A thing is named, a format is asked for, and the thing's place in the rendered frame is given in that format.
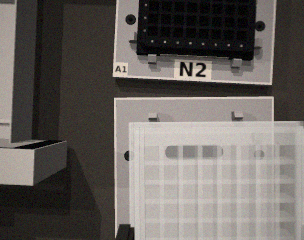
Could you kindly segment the black multiwell plate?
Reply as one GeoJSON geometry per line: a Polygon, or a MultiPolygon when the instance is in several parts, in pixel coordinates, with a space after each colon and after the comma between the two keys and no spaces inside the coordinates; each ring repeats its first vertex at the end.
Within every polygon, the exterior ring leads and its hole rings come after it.
{"type": "Polygon", "coordinates": [[[139,0],[136,53],[251,61],[256,4],[257,0],[139,0]]]}

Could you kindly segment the clear multiwell plate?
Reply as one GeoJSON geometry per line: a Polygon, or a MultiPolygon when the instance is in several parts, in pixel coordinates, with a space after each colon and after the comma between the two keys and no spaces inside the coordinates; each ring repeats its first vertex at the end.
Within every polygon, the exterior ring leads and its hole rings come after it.
{"type": "Polygon", "coordinates": [[[129,122],[129,224],[134,240],[304,240],[304,121],[129,122]]]}

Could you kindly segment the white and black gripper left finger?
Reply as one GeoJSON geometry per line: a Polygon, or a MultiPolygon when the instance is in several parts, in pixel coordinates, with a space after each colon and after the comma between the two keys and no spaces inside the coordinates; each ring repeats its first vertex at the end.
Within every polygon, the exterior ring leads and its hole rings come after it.
{"type": "Polygon", "coordinates": [[[130,224],[120,224],[115,240],[134,240],[134,227],[130,224]]]}

